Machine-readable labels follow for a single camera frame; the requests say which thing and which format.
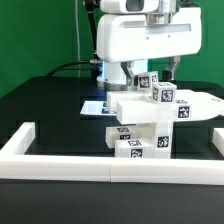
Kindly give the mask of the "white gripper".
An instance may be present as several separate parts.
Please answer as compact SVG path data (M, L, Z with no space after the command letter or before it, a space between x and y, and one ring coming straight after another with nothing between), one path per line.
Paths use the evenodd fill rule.
M192 2L101 0L100 9L97 55L122 62L128 87L135 85L133 61L170 57L162 79L174 80L180 56L201 48L201 8Z

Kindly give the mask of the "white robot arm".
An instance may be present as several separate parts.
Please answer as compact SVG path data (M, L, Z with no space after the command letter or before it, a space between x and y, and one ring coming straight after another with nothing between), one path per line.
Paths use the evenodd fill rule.
M168 60L171 81L184 55L199 52L201 8L191 0L84 0L95 55L102 61L100 87L126 90L153 59Z

